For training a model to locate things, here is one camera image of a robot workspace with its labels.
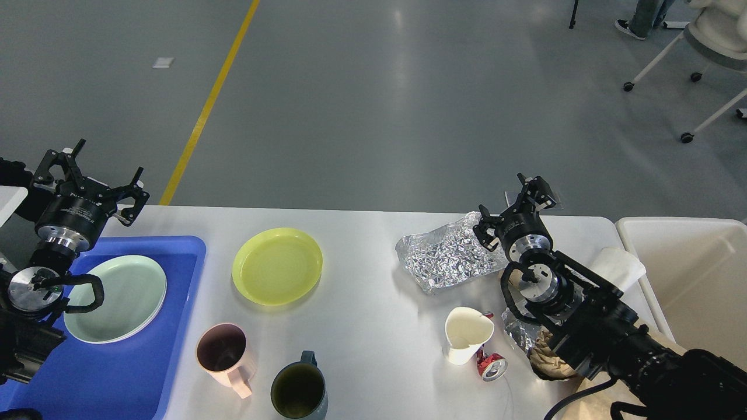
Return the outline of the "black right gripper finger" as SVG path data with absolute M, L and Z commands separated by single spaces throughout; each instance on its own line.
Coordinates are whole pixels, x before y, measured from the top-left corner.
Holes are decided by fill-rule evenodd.
M 502 244 L 501 235 L 497 233 L 497 229 L 502 224 L 504 213 L 493 215 L 485 205 L 479 205 L 478 210 L 480 217 L 473 226 L 473 232 L 479 245 L 488 250 L 488 252 L 494 252 L 497 249 L 504 251 L 505 247 Z
M 506 209 L 506 218 L 526 216 L 539 219 L 540 212 L 557 206 L 557 194 L 541 176 L 526 177 L 518 173 L 521 190 L 516 200 Z

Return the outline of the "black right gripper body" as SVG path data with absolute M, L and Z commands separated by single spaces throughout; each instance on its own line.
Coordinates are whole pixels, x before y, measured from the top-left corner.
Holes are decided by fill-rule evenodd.
M 489 251 L 500 248 L 510 261 L 528 261 L 535 255 L 553 252 L 553 240 L 539 213 L 491 216 L 489 225 L 494 233 Z

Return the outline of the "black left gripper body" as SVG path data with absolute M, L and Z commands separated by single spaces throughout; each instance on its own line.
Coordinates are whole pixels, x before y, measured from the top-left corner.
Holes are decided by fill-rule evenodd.
M 42 243 L 56 244 L 80 253 L 92 249 L 110 218 L 118 215 L 118 202 L 128 197 L 130 186 L 109 188 L 86 178 L 82 189 L 65 187 L 54 194 L 35 225 Z

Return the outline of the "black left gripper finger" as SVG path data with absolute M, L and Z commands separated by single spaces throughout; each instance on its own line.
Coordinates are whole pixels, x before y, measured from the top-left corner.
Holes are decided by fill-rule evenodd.
M 75 188 L 83 188 L 85 181 L 83 180 L 82 171 L 78 167 L 76 158 L 80 151 L 82 151 L 85 143 L 85 139 L 80 139 L 75 147 L 67 152 L 49 149 L 32 175 L 32 184 L 35 186 L 51 187 L 58 179 L 54 178 L 50 170 L 53 167 L 60 167 L 64 175 L 62 183 L 72 183 Z
M 134 223 L 150 197 L 141 184 L 142 172 L 144 168 L 139 167 L 129 184 L 109 188 L 109 218 L 116 218 L 123 226 L 131 226 Z M 134 200 L 132 205 L 119 210 L 117 205 L 128 198 Z

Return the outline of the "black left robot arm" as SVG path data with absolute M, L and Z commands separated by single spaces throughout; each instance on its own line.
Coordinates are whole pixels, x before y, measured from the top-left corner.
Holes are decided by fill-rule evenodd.
M 62 314 L 90 313 L 104 303 L 102 280 L 70 268 L 93 249 L 110 218 L 130 226 L 149 199 L 142 167 L 115 188 L 82 174 L 79 140 L 68 151 L 49 149 L 35 171 L 2 159 L 2 186 L 26 194 L 14 213 L 34 223 L 39 243 L 27 265 L 2 269 L 2 383 L 28 383 L 66 337 L 54 327 Z

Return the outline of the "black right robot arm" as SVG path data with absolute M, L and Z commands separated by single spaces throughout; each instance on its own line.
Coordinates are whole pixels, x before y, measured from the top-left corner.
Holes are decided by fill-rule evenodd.
M 549 347 L 577 374 L 609 380 L 558 402 L 545 418 L 618 382 L 638 404 L 616 401 L 613 419 L 630 413 L 646 419 L 744 419 L 745 371 L 707 350 L 678 355 L 636 326 L 638 314 L 623 292 L 568 255 L 553 248 L 540 211 L 557 205 L 549 183 L 518 174 L 522 188 L 499 215 L 479 206 L 473 230 L 488 251 L 504 250 L 508 264 L 500 285 L 507 308 L 518 320 L 546 328 Z

